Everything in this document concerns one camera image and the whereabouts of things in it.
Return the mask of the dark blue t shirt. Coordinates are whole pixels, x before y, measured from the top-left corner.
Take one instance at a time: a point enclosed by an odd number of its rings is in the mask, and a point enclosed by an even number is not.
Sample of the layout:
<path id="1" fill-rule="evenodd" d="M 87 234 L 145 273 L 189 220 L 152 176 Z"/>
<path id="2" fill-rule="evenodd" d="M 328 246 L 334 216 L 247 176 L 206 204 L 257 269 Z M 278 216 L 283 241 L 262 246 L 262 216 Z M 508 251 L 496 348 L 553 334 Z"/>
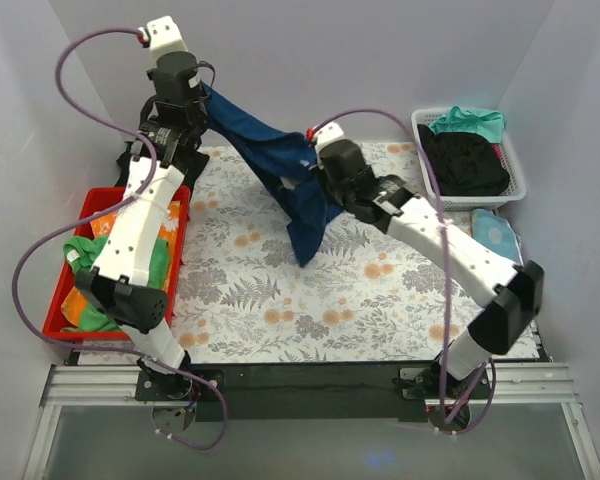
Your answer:
<path id="1" fill-rule="evenodd" d="M 287 214 L 287 232 L 298 264 L 306 266 L 322 243 L 326 226 L 342 213 L 327 203 L 313 148 L 299 132 L 275 129 L 233 104 L 209 85 L 208 127 L 223 136 Z"/>

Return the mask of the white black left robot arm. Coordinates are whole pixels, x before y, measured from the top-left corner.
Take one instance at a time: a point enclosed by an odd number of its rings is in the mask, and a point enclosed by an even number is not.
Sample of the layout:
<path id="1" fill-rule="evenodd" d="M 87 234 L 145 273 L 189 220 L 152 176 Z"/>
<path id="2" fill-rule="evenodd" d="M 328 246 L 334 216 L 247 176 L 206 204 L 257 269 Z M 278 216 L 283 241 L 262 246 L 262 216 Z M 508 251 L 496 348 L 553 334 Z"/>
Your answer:
<path id="1" fill-rule="evenodd" d="M 173 400 L 191 392 L 193 377 L 182 368 L 187 354 L 165 319 L 168 296 L 149 284 L 150 263 L 174 194 L 209 161 L 199 150 L 209 98 L 199 78 L 202 65 L 178 51 L 161 55 L 149 71 L 155 95 L 139 125 L 146 140 L 132 148 L 126 203 L 91 269 L 76 276 L 77 288 L 130 337 L 143 365 L 160 374 L 160 390 Z"/>

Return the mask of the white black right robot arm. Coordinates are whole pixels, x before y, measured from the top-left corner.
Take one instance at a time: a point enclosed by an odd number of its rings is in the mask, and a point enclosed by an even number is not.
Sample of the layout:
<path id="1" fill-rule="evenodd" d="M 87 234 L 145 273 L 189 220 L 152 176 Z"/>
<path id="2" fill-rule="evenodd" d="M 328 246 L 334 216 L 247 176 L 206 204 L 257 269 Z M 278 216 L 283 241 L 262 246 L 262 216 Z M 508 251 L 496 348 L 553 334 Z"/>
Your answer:
<path id="1" fill-rule="evenodd" d="M 493 355 L 504 355 L 539 313 L 544 271 L 520 265 L 481 245 L 412 193 L 396 175 L 378 177 L 349 139 L 315 146 L 316 174 L 328 200 L 363 223 L 414 248 L 450 274 L 480 307 L 431 370 L 434 389 L 455 397 Z"/>

